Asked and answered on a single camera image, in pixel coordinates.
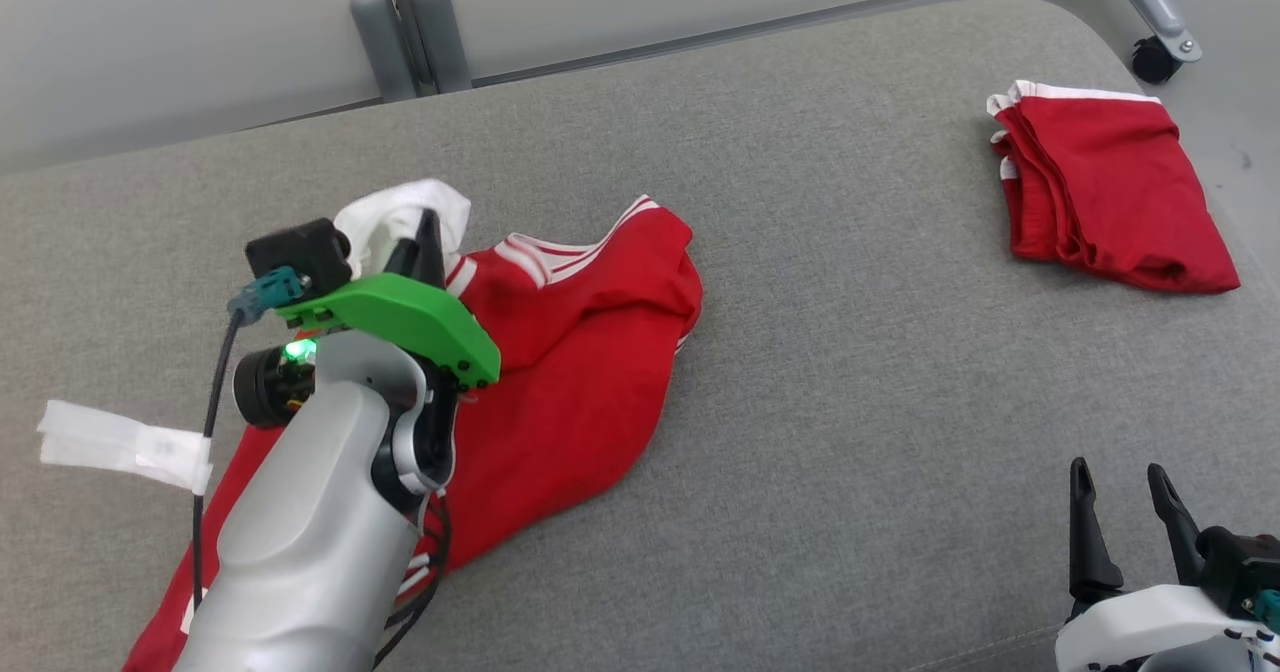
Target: gray fabric surface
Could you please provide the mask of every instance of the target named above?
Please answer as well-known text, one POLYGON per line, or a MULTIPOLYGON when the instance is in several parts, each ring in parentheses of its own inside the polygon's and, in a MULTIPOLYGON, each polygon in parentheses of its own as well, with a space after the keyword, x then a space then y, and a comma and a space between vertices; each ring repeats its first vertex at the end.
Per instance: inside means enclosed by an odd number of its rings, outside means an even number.
MULTIPOLYGON (((1134 90, 1056 6, 955 3, 0 180, 4 667, 116 667, 188 536, 175 489, 41 468, 44 401, 198 426, 243 242, 435 175, 471 247, 653 195, 705 312, 634 472, 385 668, 1051 671, 1075 454, 1132 585, 1172 580, 1148 461, 1202 524, 1280 527, 1280 312, 1239 248, 1215 298, 1015 262, 983 113, 1015 78, 1134 90)), ((220 461, 239 433, 228 402, 220 461)))

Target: teal connector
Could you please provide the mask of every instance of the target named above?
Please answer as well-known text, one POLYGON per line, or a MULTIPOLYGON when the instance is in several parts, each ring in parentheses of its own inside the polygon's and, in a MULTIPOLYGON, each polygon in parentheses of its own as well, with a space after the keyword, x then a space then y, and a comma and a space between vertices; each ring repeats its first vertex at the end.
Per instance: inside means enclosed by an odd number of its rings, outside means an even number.
POLYGON ((1262 590, 1253 600, 1253 616, 1271 628, 1280 632, 1280 590, 1262 590))
POLYGON ((239 311, 239 326, 250 326, 261 320, 269 308, 288 307, 296 302, 302 297, 306 285, 306 280, 298 276, 293 268, 275 268, 244 285, 227 303, 227 312, 234 316, 239 311))

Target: green led light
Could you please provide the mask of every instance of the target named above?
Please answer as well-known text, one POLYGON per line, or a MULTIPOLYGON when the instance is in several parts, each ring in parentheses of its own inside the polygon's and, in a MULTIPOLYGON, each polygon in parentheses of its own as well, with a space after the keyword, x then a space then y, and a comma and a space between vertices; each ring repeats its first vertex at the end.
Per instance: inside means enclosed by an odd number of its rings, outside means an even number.
POLYGON ((302 362, 310 361, 316 356, 316 340, 315 339, 300 339, 292 340, 289 344, 284 346, 284 357, 289 362, 302 362))

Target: folded red shirt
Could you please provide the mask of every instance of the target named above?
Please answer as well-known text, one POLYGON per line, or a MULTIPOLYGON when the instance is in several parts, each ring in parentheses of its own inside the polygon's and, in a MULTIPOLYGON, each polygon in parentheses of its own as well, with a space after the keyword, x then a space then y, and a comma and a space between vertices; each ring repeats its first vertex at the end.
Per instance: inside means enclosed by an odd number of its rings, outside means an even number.
MULTIPOLYGON (((639 460, 701 311, 691 238, 680 218, 641 197, 599 243, 512 234, 453 268, 448 289, 502 349, 502 379, 458 406, 449 570, 603 493, 639 460)), ((205 586, 218 575, 223 524, 282 431, 246 430, 210 500, 205 586)), ((431 545, 422 538, 415 554, 431 545)), ((188 549, 125 672, 173 669, 187 641, 191 575, 188 549)))
POLYGON ((1160 99, 1020 79, 987 111, 1016 256, 1152 291, 1240 285, 1160 99))

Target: white tape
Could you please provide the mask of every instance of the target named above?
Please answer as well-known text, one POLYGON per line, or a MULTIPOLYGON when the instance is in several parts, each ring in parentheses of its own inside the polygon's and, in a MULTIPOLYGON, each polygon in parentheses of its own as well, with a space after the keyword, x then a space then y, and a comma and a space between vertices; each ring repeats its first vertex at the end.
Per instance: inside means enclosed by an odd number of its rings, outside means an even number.
POLYGON ((40 461, 68 467, 133 472, 205 494, 210 440, 197 431, 152 428, 119 413, 50 399, 36 428, 40 461))

